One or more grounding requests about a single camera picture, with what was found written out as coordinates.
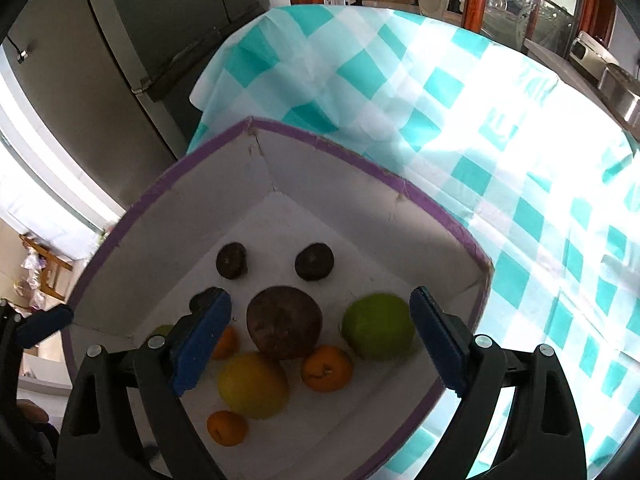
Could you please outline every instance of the blue gripper pad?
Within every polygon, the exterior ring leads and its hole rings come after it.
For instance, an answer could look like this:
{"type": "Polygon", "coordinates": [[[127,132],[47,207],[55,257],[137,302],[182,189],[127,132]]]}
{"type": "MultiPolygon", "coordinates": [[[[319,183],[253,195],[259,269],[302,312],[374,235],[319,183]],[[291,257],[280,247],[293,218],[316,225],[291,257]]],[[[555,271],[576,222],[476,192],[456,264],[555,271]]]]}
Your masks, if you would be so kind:
{"type": "Polygon", "coordinates": [[[231,297],[222,290],[189,335],[172,352],[174,374],[171,387],[176,396],[181,397],[185,391],[196,387],[218,339],[230,321],[231,297]]]}
{"type": "Polygon", "coordinates": [[[66,305],[31,314],[15,329],[15,342],[20,348],[32,348],[74,320],[74,311],[66,305]]]}
{"type": "Polygon", "coordinates": [[[444,385],[463,397],[468,389],[468,346],[424,286],[411,293],[409,313],[444,385]]]}

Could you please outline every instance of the metal screw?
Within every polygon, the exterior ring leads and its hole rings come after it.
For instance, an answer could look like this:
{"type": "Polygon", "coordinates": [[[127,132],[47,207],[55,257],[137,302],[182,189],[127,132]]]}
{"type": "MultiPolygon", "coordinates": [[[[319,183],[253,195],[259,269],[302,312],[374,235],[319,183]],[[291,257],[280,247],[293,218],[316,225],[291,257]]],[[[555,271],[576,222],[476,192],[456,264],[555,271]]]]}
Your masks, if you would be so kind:
{"type": "Polygon", "coordinates": [[[489,346],[494,344],[494,342],[491,341],[491,338],[489,336],[478,335],[478,336],[476,336],[476,344],[480,348],[489,348],[489,346]]]}
{"type": "Polygon", "coordinates": [[[149,348],[153,348],[154,350],[160,348],[162,347],[162,345],[164,345],[164,337],[162,337],[161,335],[155,335],[146,342],[146,345],[149,348]]]}
{"type": "Polygon", "coordinates": [[[102,352],[102,347],[100,345],[91,345],[86,350],[86,354],[89,357],[98,357],[98,355],[100,355],[100,352],[102,352]]]}
{"type": "Polygon", "coordinates": [[[555,352],[554,349],[549,345],[540,345],[540,353],[542,355],[546,355],[547,357],[551,357],[555,352]]]}

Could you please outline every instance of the person's hand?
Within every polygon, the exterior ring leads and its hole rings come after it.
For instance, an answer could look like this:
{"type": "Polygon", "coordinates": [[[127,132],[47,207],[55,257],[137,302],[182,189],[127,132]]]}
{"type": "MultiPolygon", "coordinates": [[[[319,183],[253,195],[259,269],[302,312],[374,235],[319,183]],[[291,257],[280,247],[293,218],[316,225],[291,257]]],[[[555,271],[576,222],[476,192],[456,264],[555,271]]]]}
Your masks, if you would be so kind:
{"type": "Polygon", "coordinates": [[[31,424],[47,424],[49,415],[35,402],[29,399],[18,399],[15,405],[31,424]]]}

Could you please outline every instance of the lemon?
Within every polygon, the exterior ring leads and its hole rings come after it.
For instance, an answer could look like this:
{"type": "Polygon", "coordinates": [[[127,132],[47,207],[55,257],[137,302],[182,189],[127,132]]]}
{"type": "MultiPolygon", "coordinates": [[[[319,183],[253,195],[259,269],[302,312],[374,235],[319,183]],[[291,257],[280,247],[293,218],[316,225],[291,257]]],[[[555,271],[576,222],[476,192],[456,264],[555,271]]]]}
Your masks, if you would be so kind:
{"type": "Polygon", "coordinates": [[[258,352],[232,357],[218,373],[218,392],[232,412],[269,418],[289,400],[289,383],[279,362],[258,352]]]}

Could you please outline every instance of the orange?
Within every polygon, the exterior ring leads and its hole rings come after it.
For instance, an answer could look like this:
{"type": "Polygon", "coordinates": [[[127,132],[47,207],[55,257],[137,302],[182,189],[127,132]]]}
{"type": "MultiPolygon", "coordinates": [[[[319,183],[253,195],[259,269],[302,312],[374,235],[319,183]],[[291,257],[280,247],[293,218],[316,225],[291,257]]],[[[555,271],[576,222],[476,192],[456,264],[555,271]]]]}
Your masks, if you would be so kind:
{"type": "Polygon", "coordinates": [[[322,345],[302,363],[303,383],[316,392],[334,392],[344,388],[353,376],[353,362],[337,346],[322,345]]]}
{"type": "Polygon", "coordinates": [[[213,349],[211,358],[216,361],[228,359],[240,349],[238,332],[231,325],[227,325],[225,331],[218,339],[216,347],[213,349]]]}
{"type": "Polygon", "coordinates": [[[246,437],[249,424],[237,413],[215,412],[207,419],[207,431],[220,446],[237,446],[246,437]]]}

